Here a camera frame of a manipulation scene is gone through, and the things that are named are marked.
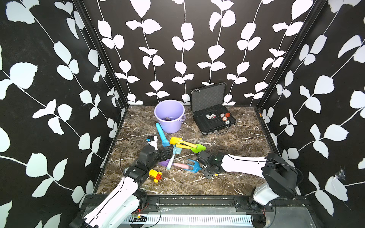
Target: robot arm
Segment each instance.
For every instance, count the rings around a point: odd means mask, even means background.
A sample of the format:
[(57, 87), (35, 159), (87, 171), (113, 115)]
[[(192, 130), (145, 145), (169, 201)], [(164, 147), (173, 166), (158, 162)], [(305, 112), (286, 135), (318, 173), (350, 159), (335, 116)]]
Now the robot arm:
[(149, 171), (159, 161), (170, 159), (173, 151), (173, 146), (157, 150), (156, 136), (147, 141), (150, 145), (142, 148), (118, 186), (83, 220), (74, 219), (70, 228), (117, 228), (130, 213), (145, 206), (146, 193), (138, 188), (148, 178)]
[(253, 210), (279, 196), (296, 196), (298, 171), (274, 153), (269, 153), (266, 157), (251, 158), (223, 153), (214, 156), (201, 151), (197, 154), (197, 159), (205, 165), (202, 172), (207, 179), (220, 172), (241, 172), (264, 178), (266, 182), (257, 187), (250, 197), (250, 208)]

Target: bucket handle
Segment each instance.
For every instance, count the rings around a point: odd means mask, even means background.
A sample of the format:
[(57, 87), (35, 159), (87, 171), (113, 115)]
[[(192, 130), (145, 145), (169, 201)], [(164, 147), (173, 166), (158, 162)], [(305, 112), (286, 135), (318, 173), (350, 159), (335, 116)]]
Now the bucket handle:
[(181, 122), (182, 122), (182, 121), (185, 121), (185, 120), (186, 120), (186, 116), (185, 116), (185, 115), (183, 115), (183, 116), (182, 116), (182, 118), (181, 118), (181, 119), (179, 119), (179, 121), (181, 121)]

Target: pink toy handle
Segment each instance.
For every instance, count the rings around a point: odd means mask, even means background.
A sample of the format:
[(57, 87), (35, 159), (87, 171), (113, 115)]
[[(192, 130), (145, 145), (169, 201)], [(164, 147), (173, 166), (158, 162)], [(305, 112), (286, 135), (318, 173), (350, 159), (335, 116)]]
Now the pink toy handle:
[(183, 169), (189, 169), (189, 166), (187, 164), (173, 163), (173, 165)]

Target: metal grate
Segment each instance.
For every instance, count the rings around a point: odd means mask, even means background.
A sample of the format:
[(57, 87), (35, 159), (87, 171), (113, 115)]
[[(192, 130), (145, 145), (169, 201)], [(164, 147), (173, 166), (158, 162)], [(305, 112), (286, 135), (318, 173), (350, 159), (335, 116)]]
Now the metal grate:
[[(134, 221), (133, 224), (155, 224), (160, 215), (141, 215), (147, 217), (142, 221)], [(130, 224), (132, 217), (129, 215), (122, 224)], [(250, 215), (162, 215), (159, 224), (175, 225), (237, 225), (252, 226)]]

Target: leaf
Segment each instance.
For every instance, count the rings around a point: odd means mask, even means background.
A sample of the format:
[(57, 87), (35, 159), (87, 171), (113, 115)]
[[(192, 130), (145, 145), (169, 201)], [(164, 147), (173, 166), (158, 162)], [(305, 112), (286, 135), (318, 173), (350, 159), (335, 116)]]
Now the leaf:
[(54, 3), (54, 6), (56, 6), (59, 9), (62, 9), (64, 11), (66, 11), (69, 14), (71, 14), (72, 11), (73, 11), (73, 5), (69, 1), (66, 2), (65, 4), (63, 4), (62, 2), (57, 1), (57, 2)]
[(237, 66), (237, 75), (242, 74), (250, 67), (250, 62), (243, 62)]
[(48, 120), (48, 126), (51, 128), (51, 130), (54, 132), (54, 133), (57, 133), (59, 135), (63, 135), (64, 134), (64, 131), (62, 130), (60, 124), (59, 124), (59, 118), (58, 116), (55, 116), (53, 118), (50, 118)]
[(324, 142), (315, 141), (313, 143), (313, 148), (316, 151), (320, 152), (323, 155), (323, 157), (328, 158), (328, 148)]
[(154, 90), (158, 91), (164, 84), (162, 82), (156, 80), (156, 81), (150, 82), (150, 85)]
[(314, 94), (328, 94), (334, 89), (333, 79), (322, 75), (318, 77), (316, 85), (314, 86)]
[(327, 127), (326, 132), (324, 133), (324, 138), (331, 139), (333, 141), (342, 141), (346, 139), (348, 133), (349, 132), (343, 127), (331, 124)]
[(145, 34), (152, 34), (155, 31), (160, 30), (162, 27), (157, 21), (152, 19), (147, 19), (142, 23), (142, 28)]
[(224, 96), (224, 102), (226, 102), (226, 103), (228, 103), (231, 99), (232, 99), (232, 95), (231, 94), (226, 94)]
[(174, 77), (171, 81), (177, 82), (179, 84), (183, 84), (184, 83), (184, 79), (182, 77), (180, 77), (180, 76)]
[(318, 141), (318, 140), (319, 140), (319, 138), (320, 138), (320, 131), (319, 131), (319, 129), (318, 129), (317, 124), (313, 124), (313, 125), (312, 125), (312, 127), (311, 127), (311, 129), (310, 129), (309, 131), (312, 133), (312, 135), (313, 135), (314, 139), (315, 139), (316, 141)]
[(106, 73), (107, 73), (107, 70), (106, 70), (104, 64), (102, 63), (100, 65), (100, 74), (101, 74), (102, 77), (105, 77)]
[(220, 15), (217, 12), (213, 12), (212, 15), (210, 16), (209, 19), (209, 29), (211, 31), (214, 30), (215, 25), (217, 24), (217, 22), (222, 18), (222, 15)]
[(75, 22), (79, 29), (83, 30), (85, 25), (80, 17), (80, 14), (77, 11), (73, 12), (73, 17), (75, 18)]
[(9, 215), (9, 210), (13, 206), (13, 201), (9, 203), (3, 204), (0, 206), (0, 227), (5, 228), (6, 225), (6, 218)]
[(289, 25), (287, 25), (285, 22), (274, 24), (273, 26), (274, 32), (279, 32), (283, 29), (288, 29)]
[(257, 47), (257, 45), (260, 43), (260, 41), (261, 41), (261, 37), (259, 37), (259, 36), (256, 36), (256, 37), (252, 38), (249, 41), (249, 45), (247, 47), (247, 50), (252, 51), (253, 49), (255, 49), (255, 47)]
[(73, 193), (71, 194), (71, 197), (72, 197), (72, 200), (74, 203), (78, 203), (78, 202), (80, 202), (81, 198), (84, 195), (85, 195), (85, 192), (84, 192), (83, 188), (80, 185), (78, 185), (78, 186), (76, 186)]
[(51, 100), (50, 102), (48, 102), (47, 106), (45, 108), (41, 108), (40, 110), (36, 111), (32, 118), (33, 119), (37, 119), (39, 117), (48, 115), (48, 114), (53, 114), (54, 110), (56, 109), (56, 99)]
[(357, 165), (358, 169), (365, 169), (365, 158), (362, 159), (362, 161), (359, 162), (359, 164)]
[(134, 75), (129, 75), (128, 76), (128, 78), (127, 78), (127, 81), (129, 82), (129, 83), (134, 83), (134, 82), (137, 82), (137, 81), (139, 81), (140, 79), (139, 78), (137, 78), (136, 76), (134, 76)]
[(231, 8), (233, 2), (231, 1), (221, 1), (221, 0), (211, 0), (212, 3), (216, 4), (221, 11)]
[(300, 95), (303, 95), (307, 98), (310, 98), (310, 96), (311, 96), (309, 94), (309, 90), (306, 87), (302, 86), (302, 85), (300, 86), (299, 93), (300, 93)]
[(206, 67), (210, 67), (210, 66), (211, 66), (211, 64), (208, 63), (208, 62), (200, 62), (200, 63), (198, 63), (198, 67), (200, 67), (201, 69), (206, 68)]
[(53, 182), (52, 177), (43, 180), (42, 183), (40, 185), (38, 185), (38, 187), (32, 193), (32, 197), (38, 198), (38, 197), (44, 196), (46, 194), (49, 186), (51, 186), (52, 182)]
[(47, 175), (47, 173), (47, 158), (42, 153), (32, 153), (27, 163), (27, 176), (41, 177)]
[(88, 90), (82, 91), (79, 95), (82, 102), (85, 104), (92, 104), (92, 97)]
[(136, 101), (136, 96), (133, 93), (128, 93), (127, 99), (130, 100), (130, 101), (135, 102)]
[(25, 22), (33, 24), (35, 22), (33, 14), (22, 4), (11, 1), (6, 4), (6, 16), (12, 22)]
[(78, 39), (78, 35), (76, 32), (75, 20), (72, 18), (66, 18), (67, 25), (69, 26), (70, 31)]
[(274, 114), (274, 108), (273, 107), (270, 107), (269, 110), (268, 110), (268, 117), (272, 117)]
[(316, 113), (320, 113), (320, 101), (316, 97), (310, 97), (306, 101), (306, 107), (310, 110), (315, 111)]
[(255, 85), (255, 91), (259, 92), (263, 89), (265, 89), (268, 86), (268, 84), (266, 82), (259, 82)]
[(327, 192), (331, 193), (339, 200), (347, 201), (349, 198), (347, 197), (347, 189), (341, 183), (337, 177), (330, 177), (327, 180), (326, 186), (324, 188)]
[(291, 137), (294, 134), (294, 126), (291, 124), (287, 125), (285, 132)]
[(36, 65), (28, 62), (18, 62), (10, 68), (11, 82), (23, 89), (28, 89), (32, 85), (37, 71), (38, 66)]
[(194, 78), (194, 74), (187, 74), (183, 78), (184, 80), (192, 80)]
[(124, 38), (122, 35), (116, 34), (113, 38), (113, 42), (118, 49), (122, 49), (124, 46)]
[(283, 86), (280, 84), (276, 85), (276, 93), (280, 96), (283, 93)]
[(224, 68), (226, 68), (226, 65), (224, 63), (222, 63), (221, 61), (217, 61), (212, 64), (212, 66), (210, 67), (210, 70), (217, 71), (217, 70), (224, 69)]
[(186, 41), (184, 41), (183, 46), (184, 46), (184, 49), (185, 50), (190, 51), (193, 48), (194, 44), (195, 44), (194, 41), (192, 41), (192, 40), (186, 40)]
[(342, 46), (341, 50), (338, 52), (338, 58), (341, 57), (343, 54), (348, 52), (351, 49), (354, 49), (355, 47), (361, 46), (361, 38), (359, 35), (355, 35), (351, 37), (344, 45)]
[(283, 94), (284, 94), (285, 98), (288, 98), (292, 93), (289, 90), (284, 89)]
[(98, 20), (97, 21), (97, 26), (99, 29), (99, 33), (100, 35), (107, 37), (107, 38), (112, 38), (112, 30), (110, 28), (110, 25), (107, 21), (104, 20)]
[(243, 51), (247, 48), (249, 42), (247, 40), (239, 40), (237, 41), (237, 47), (240, 51)]
[(90, 110), (90, 120), (99, 114), (99, 109), (97, 107), (92, 107)]
[(313, 46), (311, 48), (310, 53), (312, 54), (318, 54), (324, 47), (324, 44), (326, 43), (327, 37), (325, 35), (319, 35), (317, 39), (314, 41)]
[(302, 25), (303, 25), (303, 22), (294, 22), (293, 24), (291, 24), (289, 26), (289, 28), (285, 32), (285, 35), (292, 36), (292, 35), (299, 33), (299, 30), (301, 29)]
[(274, 133), (271, 133), (271, 138), (273, 139), (274, 144), (277, 146), (277, 137)]
[(227, 10), (226, 13), (222, 17), (222, 26), (224, 28), (230, 27), (231, 25), (236, 23), (236, 15), (233, 11)]
[(365, 62), (365, 45), (359, 48), (354, 54), (354, 60), (359, 63)]
[(172, 38), (172, 44), (176, 48), (176, 50), (181, 51), (183, 49), (184, 42), (178, 36), (174, 36)]
[(69, 105), (61, 104), (57, 108), (58, 114), (63, 121), (67, 121), (70, 119), (72, 108)]
[(185, 74), (186, 71), (186, 64), (183, 62), (177, 62), (175, 63), (175, 69), (182, 75)]
[(303, 61), (307, 57), (308, 53), (309, 53), (309, 45), (304, 44), (299, 54), (299, 60)]
[(268, 66), (268, 65), (270, 65), (270, 63), (272, 63), (272, 62), (274, 62), (274, 59), (273, 58), (267, 58), (266, 60), (265, 60), (265, 62), (263, 63), (263, 65), (262, 65), (262, 70), (265, 70), (266, 69), (266, 67)]
[(365, 107), (365, 93), (361, 91), (354, 91), (350, 99), (351, 108), (363, 108)]
[(142, 23), (138, 22), (136, 20), (130, 20), (130, 21), (126, 22), (126, 26), (128, 26), (132, 30), (135, 30), (138, 27), (142, 27)]
[(316, 61), (316, 57), (313, 54), (308, 54), (306, 56), (306, 59), (304, 60), (304, 65), (308, 66), (309, 64)]
[(92, 65), (99, 67), (99, 57), (97, 55), (97, 51), (94, 49), (90, 49), (88, 54), (88, 59)]
[(152, 61), (152, 59), (150, 57), (148, 57), (146, 55), (143, 56), (143, 65), (145, 66), (145, 68), (148, 69), (149, 64), (150, 64), (151, 61)]
[(288, 157), (289, 159), (297, 159), (299, 157), (299, 153), (296, 148), (288, 149)]
[(286, 51), (277, 51), (274, 48), (270, 48), (269, 52), (271, 52), (274, 55), (274, 57), (279, 57), (279, 56), (284, 55), (286, 53)]
[(284, 57), (279, 57), (277, 58), (274, 63), (272, 64), (272, 67), (273, 68), (277, 68), (280, 66), (281, 62), (283, 61)]
[(245, 40), (250, 40), (255, 30), (256, 30), (255, 23), (246, 23), (245, 27), (242, 29), (241, 38)]
[(285, 87), (287, 87), (288, 85), (290, 85), (293, 82), (293, 79), (294, 79), (294, 75), (293, 75), (292, 70), (290, 70), (285, 75)]
[(245, 78), (245, 77), (238, 77), (238, 78), (234, 81), (234, 83), (235, 83), (235, 84), (241, 84), (241, 83), (243, 83), (243, 82), (247, 82), (247, 78)]
[(161, 56), (159, 56), (159, 55), (154, 55), (154, 56), (153, 56), (153, 59), (152, 59), (152, 63), (153, 63), (153, 65), (155, 65), (155, 66), (161, 66), (161, 65), (163, 65), (165, 62), (164, 62), (164, 60), (161, 58)]
[(86, 132), (85, 134), (81, 135), (80, 140), (78, 142), (78, 148), (80, 150), (90, 149), (90, 135), (89, 135), (89, 133)]
[(71, 53), (60, 41), (53, 45), (53, 49), (60, 59), (62, 59), (67, 65), (71, 60)]
[(150, 0), (131, 0), (131, 4), (141, 18), (144, 17), (151, 6)]
[(312, 0), (296, 0), (292, 5), (292, 20), (307, 12), (312, 7)]
[(208, 54), (212, 61), (216, 60), (224, 53), (224, 48), (221, 45), (214, 45), (208, 48)]
[(141, 50), (141, 51), (144, 51), (145, 53), (147, 53), (149, 55), (154, 55), (154, 54), (157, 53), (157, 50), (156, 49), (153, 49), (153, 48), (147, 49), (145, 47), (138, 47), (138, 49)]
[(286, 150), (283, 150), (282, 154), (281, 154), (281, 158), (284, 159), (284, 161), (288, 160), (288, 153)]
[(124, 72), (124, 73), (128, 73), (131, 69), (131, 64), (129, 63), (128, 60), (123, 60), (119, 63), (119, 67), (120, 69)]
[(234, 74), (227, 74), (227, 80), (236, 80), (237, 77)]
[(280, 123), (279, 123), (279, 126), (281, 125), (288, 125), (289, 122), (288, 122), (288, 118), (287, 117), (284, 117), (281, 119)]
[(184, 40), (189, 40), (194, 37), (194, 30), (191, 23), (184, 23), (181, 25), (181, 34)]
[(157, 92), (157, 97), (158, 98), (163, 98), (163, 97), (166, 97), (166, 96), (169, 96), (170, 94), (168, 92), (165, 92), (165, 91), (158, 91)]

